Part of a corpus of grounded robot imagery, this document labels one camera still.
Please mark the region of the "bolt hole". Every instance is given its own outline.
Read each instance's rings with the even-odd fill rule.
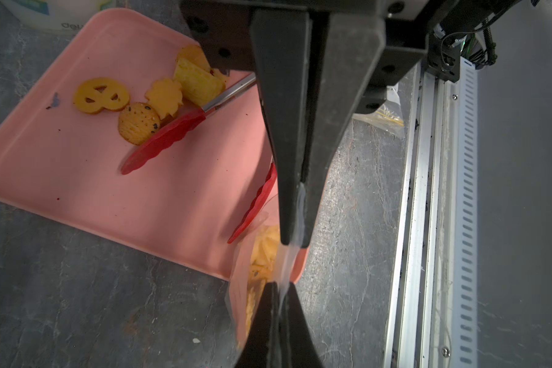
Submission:
[[[231,51],[226,48],[219,48],[219,55],[224,58],[228,58],[229,56],[231,56]]]
[[[403,11],[405,9],[405,3],[403,1],[397,1],[389,6],[389,13],[390,14],[397,14]]]
[[[383,67],[383,72],[388,74],[394,72],[394,70],[395,70],[394,65],[386,65],[385,67]]]
[[[208,24],[198,17],[188,17],[186,23],[188,27],[196,33],[207,33],[209,30]]]

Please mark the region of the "metal frame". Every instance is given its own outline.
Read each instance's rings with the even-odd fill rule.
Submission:
[[[395,322],[397,319],[397,302],[398,302],[398,285],[401,275],[401,262],[403,261],[403,241],[405,236],[405,226],[407,222],[407,207],[409,182],[411,181],[411,165],[413,143],[415,140],[415,126],[417,121],[417,101],[419,100],[419,85],[421,77],[421,67],[418,63],[413,68],[413,90],[411,113],[409,114],[409,125],[407,127],[407,143],[405,155],[405,169],[403,177],[403,189],[401,195],[401,209],[398,215],[398,232],[397,232],[397,253],[394,257],[393,277],[391,281],[390,303],[389,303],[389,321],[387,323],[386,344],[384,349],[383,368],[390,368],[393,359],[393,340]]]
[[[423,75],[421,109],[419,113],[419,134],[412,180],[412,210],[408,234],[405,278],[402,294],[401,318],[397,347],[397,366],[414,366],[417,344],[417,320],[419,315],[419,289],[421,281],[421,260],[425,236],[427,208],[427,184],[430,165],[431,132],[433,127],[435,78]]]
[[[405,199],[404,188],[401,203],[400,220],[410,222],[399,225],[397,243],[404,277],[389,319],[397,335],[387,334],[385,368],[393,362],[389,346],[401,368],[477,366],[477,77],[470,62],[462,59],[460,68],[456,84],[422,76],[419,128],[408,142],[412,180],[405,173],[412,192],[407,187]]]

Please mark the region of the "white container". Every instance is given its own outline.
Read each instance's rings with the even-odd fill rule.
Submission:
[[[25,25],[54,33],[76,33],[117,0],[0,0]]]

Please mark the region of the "red silicone tong tip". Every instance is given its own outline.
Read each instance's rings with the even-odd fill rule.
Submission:
[[[241,223],[237,225],[235,231],[233,232],[233,234],[231,234],[231,237],[227,240],[227,244],[233,243],[233,241],[237,239],[237,237],[240,236],[241,233],[251,224],[251,222],[254,220],[254,218],[258,215],[258,213],[262,209],[262,207],[264,207],[264,204],[268,200],[268,196],[270,195],[270,192],[272,192],[272,187],[276,182],[276,178],[277,178],[276,165],[274,165],[274,162],[272,162],[270,164],[270,170],[268,171],[268,176],[266,176],[266,181],[264,185],[258,189],[258,192],[255,195],[254,200],[251,201],[250,209],[247,210],[247,212],[243,215],[243,219],[241,220]]]

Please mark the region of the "metal tong handle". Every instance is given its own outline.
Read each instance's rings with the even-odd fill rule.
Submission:
[[[227,90],[225,90],[225,92],[215,97],[211,102],[203,106],[202,110],[205,113],[208,113],[213,109],[218,110],[224,105],[226,105],[231,99],[236,98],[237,96],[241,95],[243,92],[246,92],[255,84],[256,84],[255,73],[251,73],[247,77],[243,78],[239,82],[229,87]]]

